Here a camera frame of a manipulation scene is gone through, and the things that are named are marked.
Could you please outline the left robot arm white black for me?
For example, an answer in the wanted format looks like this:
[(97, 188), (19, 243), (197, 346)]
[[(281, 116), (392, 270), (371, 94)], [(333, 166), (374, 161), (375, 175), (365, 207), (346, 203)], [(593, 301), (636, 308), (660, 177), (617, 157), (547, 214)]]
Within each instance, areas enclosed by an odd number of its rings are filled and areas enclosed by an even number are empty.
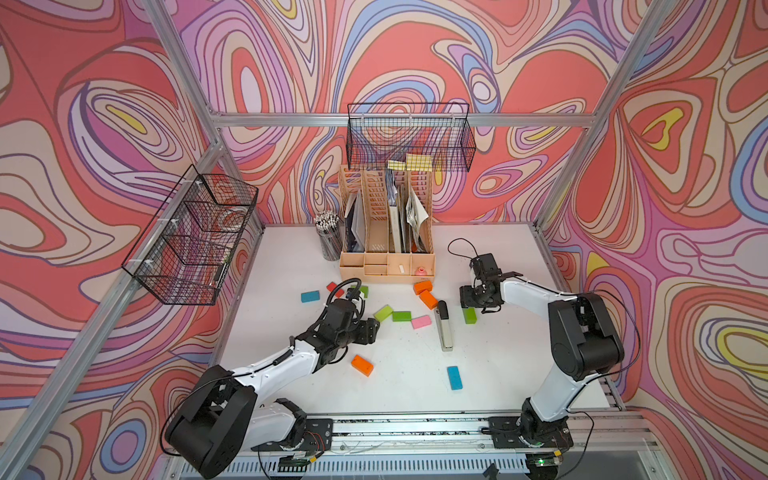
[(291, 383), (338, 362), (351, 344), (375, 342), (380, 321), (362, 300), (335, 299), (282, 351), (245, 367), (215, 365), (175, 407), (161, 441), (204, 479), (221, 474), (244, 449), (303, 442), (306, 413), (276, 396)]

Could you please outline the yellow sticky note block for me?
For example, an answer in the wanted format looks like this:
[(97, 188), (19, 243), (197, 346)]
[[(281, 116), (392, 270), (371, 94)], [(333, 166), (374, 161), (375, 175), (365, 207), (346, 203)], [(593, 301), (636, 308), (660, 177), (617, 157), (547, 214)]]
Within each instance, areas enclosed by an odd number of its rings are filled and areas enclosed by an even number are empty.
[(425, 154), (406, 154), (400, 160), (388, 160), (386, 167), (394, 171), (432, 172), (433, 157)]

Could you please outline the green block carried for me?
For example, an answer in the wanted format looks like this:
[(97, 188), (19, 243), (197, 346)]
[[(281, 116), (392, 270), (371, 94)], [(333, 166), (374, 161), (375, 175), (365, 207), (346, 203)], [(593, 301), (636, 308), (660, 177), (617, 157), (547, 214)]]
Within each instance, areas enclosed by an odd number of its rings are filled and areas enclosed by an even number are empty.
[(467, 325), (475, 325), (478, 321), (477, 313), (474, 308), (463, 308), (462, 309), (464, 322)]

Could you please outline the orange block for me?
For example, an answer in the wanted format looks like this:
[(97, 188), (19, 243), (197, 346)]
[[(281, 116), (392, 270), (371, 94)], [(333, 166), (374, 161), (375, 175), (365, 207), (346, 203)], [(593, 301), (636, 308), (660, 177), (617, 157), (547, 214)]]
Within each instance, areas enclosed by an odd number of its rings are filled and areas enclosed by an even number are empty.
[(369, 377), (374, 370), (374, 365), (359, 355), (355, 355), (350, 364), (356, 371), (366, 377)]
[(422, 291), (419, 294), (419, 298), (424, 303), (424, 305), (430, 310), (435, 310), (438, 306), (438, 303), (439, 303), (438, 299), (430, 291), (427, 291), (427, 290)]
[(423, 292), (431, 292), (433, 288), (430, 280), (422, 280), (413, 285), (413, 291), (416, 295), (421, 295)]

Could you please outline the pink wooden block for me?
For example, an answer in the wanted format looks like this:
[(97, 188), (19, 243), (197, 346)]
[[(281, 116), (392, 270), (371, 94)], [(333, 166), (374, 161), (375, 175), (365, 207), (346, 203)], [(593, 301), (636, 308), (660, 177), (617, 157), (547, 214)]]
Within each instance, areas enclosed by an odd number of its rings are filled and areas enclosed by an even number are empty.
[(413, 329), (421, 329), (428, 327), (432, 324), (432, 319), (428, 315), (413, 318), (411, 320), (411, 326)]

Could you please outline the orange block front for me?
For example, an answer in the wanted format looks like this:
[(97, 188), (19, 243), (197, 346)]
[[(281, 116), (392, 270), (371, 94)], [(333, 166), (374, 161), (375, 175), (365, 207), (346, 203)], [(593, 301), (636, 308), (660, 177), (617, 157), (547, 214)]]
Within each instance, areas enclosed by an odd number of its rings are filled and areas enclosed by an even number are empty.
[(356, 371), (366, 377), (369, 377), (374, 370), (374, 365), (359, 355), (355, 355), (350, 364)]

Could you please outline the light green block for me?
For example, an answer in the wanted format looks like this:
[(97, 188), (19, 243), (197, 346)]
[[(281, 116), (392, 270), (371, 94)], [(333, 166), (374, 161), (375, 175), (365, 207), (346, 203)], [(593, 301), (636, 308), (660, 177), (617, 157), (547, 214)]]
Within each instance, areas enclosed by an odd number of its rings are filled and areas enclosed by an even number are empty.
[(384, 305), (383, 307), (381, 307), (379, 310), (377, 310), (377, 311), (374, 313), (374, 318), (375, 318), (375, 319), (376, 319), (378, 322), (384, 322), (385, 320), (387, 320), (388, 318), (390, 318), (390, 317), (392, 316), (392, 314), (393, 314), (393, 313), (394, 313), (394, 310), (393, 310), (393, 308), (392, 308), (391, 306), (389, 306), (389, 305)]

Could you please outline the teal block near left wall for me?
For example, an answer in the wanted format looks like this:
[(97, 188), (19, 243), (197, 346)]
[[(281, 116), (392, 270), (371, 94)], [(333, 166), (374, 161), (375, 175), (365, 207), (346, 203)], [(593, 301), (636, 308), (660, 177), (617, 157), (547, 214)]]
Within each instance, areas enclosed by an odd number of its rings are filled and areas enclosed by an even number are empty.
[(321, 294), (318, 290), (306, 291), (301, 293), (302, 303), (316, 302), (321, 299)]

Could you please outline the teal block front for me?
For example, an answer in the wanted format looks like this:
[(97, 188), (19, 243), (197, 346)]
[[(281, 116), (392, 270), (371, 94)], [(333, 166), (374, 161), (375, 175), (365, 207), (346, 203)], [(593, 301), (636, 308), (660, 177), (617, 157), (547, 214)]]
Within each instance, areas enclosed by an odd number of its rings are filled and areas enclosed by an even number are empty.
[(449, 381), (449, 386), (452, 391), (460, 391), (463, 389), (463, 382), (459, 368), (457, 366), (448, 366), (446, 373)]

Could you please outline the green block middle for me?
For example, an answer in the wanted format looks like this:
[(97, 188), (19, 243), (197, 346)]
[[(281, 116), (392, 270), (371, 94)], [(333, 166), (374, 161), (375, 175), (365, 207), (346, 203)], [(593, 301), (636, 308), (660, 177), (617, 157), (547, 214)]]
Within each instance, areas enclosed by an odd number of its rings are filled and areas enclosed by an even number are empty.
[(410, 311), (394, 311), (392, 313), (392, 321), (397, 322), (411, 322), (412, 321), (412, 313)]

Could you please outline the beige desk organizer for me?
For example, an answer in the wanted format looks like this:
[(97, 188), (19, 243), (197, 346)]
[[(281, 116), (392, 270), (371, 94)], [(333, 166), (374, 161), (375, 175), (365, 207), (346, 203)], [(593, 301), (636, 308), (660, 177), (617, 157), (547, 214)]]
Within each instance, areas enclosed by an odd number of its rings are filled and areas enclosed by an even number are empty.
[[(343, 166), (339, 187), (342, 279), (415, 284), (435, 278), (432, 173), (350, 170)], [(417, 276), (419, 267), (428, 275)]]

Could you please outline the red wooden block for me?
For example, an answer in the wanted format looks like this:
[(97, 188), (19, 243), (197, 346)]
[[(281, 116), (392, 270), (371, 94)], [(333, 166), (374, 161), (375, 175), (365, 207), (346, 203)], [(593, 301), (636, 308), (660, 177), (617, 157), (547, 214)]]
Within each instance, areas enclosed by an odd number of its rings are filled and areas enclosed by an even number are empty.
[(344, 294), (344, 289), (339, 287), (335, 282), (330, 282), (327, 285), (327, 290), (333, 293), (336, 298), (340, 298)]

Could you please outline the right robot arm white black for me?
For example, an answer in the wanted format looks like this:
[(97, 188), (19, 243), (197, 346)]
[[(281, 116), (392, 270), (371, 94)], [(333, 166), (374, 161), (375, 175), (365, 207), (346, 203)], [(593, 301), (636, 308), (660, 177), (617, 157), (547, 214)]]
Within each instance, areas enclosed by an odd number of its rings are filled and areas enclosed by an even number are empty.
[(556, 291), (502, 271), (491, 253), (469, 259), (472, 283), (460, 288), (464, 308), (497, 313), (509, 304), (548, 322), (554, 366), (527, 398), (513, 431), (529, 447), (564, 433), (569, 407), (592, 381), (621, 364), (625, 350), (604, 300), (596, 293)]

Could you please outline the orange block upper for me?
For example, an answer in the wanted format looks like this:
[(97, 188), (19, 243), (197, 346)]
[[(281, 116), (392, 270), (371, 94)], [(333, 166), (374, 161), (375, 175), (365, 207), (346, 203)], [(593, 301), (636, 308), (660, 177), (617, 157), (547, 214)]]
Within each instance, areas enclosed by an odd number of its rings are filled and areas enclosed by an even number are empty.
[(423, 292), (431, 292), (433, 288), (430, 280), (422, 280), (413, 285), (413, 291), (416, 295), (421, 295)]

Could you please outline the clear cup of pencils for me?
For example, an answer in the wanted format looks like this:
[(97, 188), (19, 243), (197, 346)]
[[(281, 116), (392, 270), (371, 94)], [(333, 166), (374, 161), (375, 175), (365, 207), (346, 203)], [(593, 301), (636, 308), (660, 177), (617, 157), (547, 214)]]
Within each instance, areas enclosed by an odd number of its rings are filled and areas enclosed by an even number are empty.
[(343, 238), (340, 217), (333, 211), (319, 213), (314, 219), (316, 232), (325, 260), (338, 261), (341, 257)]

